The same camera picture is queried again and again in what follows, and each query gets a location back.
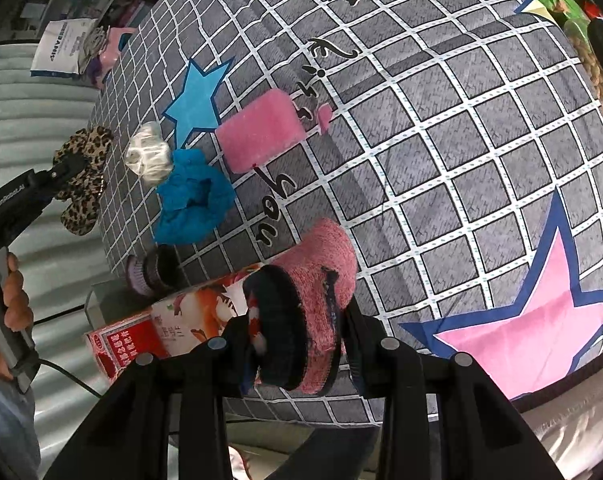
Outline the pale green curtain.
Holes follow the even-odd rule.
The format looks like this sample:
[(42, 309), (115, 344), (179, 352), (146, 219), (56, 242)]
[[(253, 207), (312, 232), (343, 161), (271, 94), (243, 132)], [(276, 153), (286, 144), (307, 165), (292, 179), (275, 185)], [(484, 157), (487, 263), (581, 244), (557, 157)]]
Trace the pale green curtain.
[(0, 216), (34, 315), (18, 340), (39, 369), (30, 392), (43, 477), (105, 388), (85, 342), (84, 303), (109, 269), (100, 230), (71, 233), (62, 224), (71, 203), (55, 196), (78, 164), (53, 158), (88, 127), (97, 92), (71, 79), (33, 76), (35, 53), (35, 44), (0, 44)]

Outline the grey storage box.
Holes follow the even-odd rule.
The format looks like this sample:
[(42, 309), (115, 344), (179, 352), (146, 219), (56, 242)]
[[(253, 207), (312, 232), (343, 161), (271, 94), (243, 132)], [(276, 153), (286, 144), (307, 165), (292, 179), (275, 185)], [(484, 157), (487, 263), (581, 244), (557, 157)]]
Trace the grey storage box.
[(134, 292), (123, 278), (93, 284), (84, 304), (92, 330), (129, 318), (148, 306), (147, 299)]

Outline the pink sponge block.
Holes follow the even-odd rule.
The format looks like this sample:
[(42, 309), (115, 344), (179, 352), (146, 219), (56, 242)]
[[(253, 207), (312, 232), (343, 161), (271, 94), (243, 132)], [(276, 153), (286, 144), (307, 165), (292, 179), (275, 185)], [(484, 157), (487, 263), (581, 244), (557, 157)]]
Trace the pink sponge block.
[(290, 96), (270, 89), (216, 128), (216, 140), (233, 174), (246, 174), (306, 139)]

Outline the white paper bag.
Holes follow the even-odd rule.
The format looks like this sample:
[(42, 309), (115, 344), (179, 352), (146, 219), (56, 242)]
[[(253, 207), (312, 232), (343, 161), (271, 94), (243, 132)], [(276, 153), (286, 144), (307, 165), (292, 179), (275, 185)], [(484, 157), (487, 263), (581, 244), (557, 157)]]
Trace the white paper bag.
[(32, 58), (32, 76), (79, 76), (83, 43), (93, 32), (95, 18), (72, 18), (47, 23)]

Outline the pink and black slipper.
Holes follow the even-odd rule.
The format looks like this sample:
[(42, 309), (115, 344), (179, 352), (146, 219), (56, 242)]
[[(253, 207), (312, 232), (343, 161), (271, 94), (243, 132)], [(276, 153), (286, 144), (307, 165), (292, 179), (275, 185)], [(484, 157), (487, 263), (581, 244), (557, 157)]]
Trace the pink and black slipper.
[(335, 221), (315, 222), (301, 242), (243, 283), (257, 380), (321, 396), (341, 362), (341, 312), (356, 289), (357, 257)]

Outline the red patterned cardboard box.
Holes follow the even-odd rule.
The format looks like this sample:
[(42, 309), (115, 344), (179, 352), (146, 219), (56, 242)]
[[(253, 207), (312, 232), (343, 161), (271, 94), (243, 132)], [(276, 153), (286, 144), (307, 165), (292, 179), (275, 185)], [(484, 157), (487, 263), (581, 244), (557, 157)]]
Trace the red patterned cardboard box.
[(108, 382), (115, 382), (142, 353), (159, 359), (182, 356), (220, 336), (231, 318), (247, 313), (243, 283), (260, 268), (250, 264), (94, 328), (85, 338), (97, 367)]

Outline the white dotted scrunchie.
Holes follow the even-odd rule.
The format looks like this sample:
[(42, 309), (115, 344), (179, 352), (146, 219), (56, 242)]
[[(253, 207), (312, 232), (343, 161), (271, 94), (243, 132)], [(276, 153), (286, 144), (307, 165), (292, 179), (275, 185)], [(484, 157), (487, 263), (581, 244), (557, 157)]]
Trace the white dotted scrunchie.
[(124, 163), (146, 184), (160, 185), (173, 169), (172, 151), (159, 122), (145, 122), (131, 136)]

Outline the blue cloth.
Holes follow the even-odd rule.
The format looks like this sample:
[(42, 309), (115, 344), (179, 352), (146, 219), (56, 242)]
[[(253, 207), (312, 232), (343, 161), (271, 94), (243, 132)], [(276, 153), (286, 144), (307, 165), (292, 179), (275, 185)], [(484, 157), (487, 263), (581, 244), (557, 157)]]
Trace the blue cloth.
[(152, 228), (154, 240), (158, 245), (197, 244), (220, 226), (236, 194), (198, 148), (175, 150), (172, 162), (172, 171), (157, 188), (161, 211)]

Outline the leopard print scrunchie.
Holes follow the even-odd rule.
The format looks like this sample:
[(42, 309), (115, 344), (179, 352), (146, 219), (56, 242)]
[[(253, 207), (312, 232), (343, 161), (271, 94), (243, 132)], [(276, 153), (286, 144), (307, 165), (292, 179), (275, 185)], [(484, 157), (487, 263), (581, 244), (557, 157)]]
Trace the leopard print scrunchie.
[(75, 132), (55, 152), (56, 165), (67, 155), (81, 155), (83, 169), (71, 178), (54, 196), (60, 202), (70, 202), (60, 216), (60, 222), (71, 233), (83, 236), (90, 233), (100, 214), (100, 196), (105, 191), (104, 168), (114, 136), (110, 129), (95, 126)]

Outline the grey checkered bed sheet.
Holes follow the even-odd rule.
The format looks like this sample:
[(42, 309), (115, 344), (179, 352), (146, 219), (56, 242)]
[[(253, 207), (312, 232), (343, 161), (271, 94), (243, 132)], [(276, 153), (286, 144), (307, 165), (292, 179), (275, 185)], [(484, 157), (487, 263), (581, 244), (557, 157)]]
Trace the grey checkered bed sheet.
[(156, 120), (179, 146), (195, 84), (224, 119), (280, 89), (307, 139), (232, 178), (225, 220), (176, 248), (184, 281), (272, 260), (330, 218), (389, 335), (472, 353), (512, 398), (599, 358), (602, 109), (569, 40), (522, 1), (160, 0), (91, 117), (115, 136), (110, 264), (154, 244), (159, 198), (123, 161), (136, 128)]

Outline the pink plastic stool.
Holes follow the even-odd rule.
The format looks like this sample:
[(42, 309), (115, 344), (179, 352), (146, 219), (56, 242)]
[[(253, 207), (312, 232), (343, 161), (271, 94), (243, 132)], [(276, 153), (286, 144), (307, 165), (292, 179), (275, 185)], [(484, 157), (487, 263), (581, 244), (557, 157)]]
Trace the pink plastic stool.
[(109, 73), (117, 64), (123, 49), (135, 33), (135, 27), (111, 27), (108, 29), (102, 49), (88, 63), (86, 69), (86, 76), (95, 88), (98, 90), (105, 88)]

